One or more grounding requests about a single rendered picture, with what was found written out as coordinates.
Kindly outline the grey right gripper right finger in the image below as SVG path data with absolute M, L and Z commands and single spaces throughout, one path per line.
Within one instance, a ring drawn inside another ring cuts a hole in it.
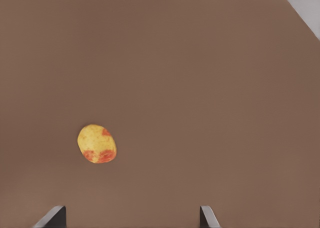
M 222 228 L 212 208 L 209 205 L 200 206 L 199 228 Z

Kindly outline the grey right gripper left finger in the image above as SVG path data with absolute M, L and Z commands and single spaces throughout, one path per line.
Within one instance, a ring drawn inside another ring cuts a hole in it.
M 63 205 L 53 207 L 32 228 L 67 228 L 67 209 Z

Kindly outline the yellow potato with red patches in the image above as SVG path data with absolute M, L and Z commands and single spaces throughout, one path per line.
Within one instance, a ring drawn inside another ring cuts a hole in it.
M 117 146 L 112 135 L 97 124 L 83 127 L 78 134 L 77 144 L 84 158 L 94 164 L 111 162 L 117 155 Z

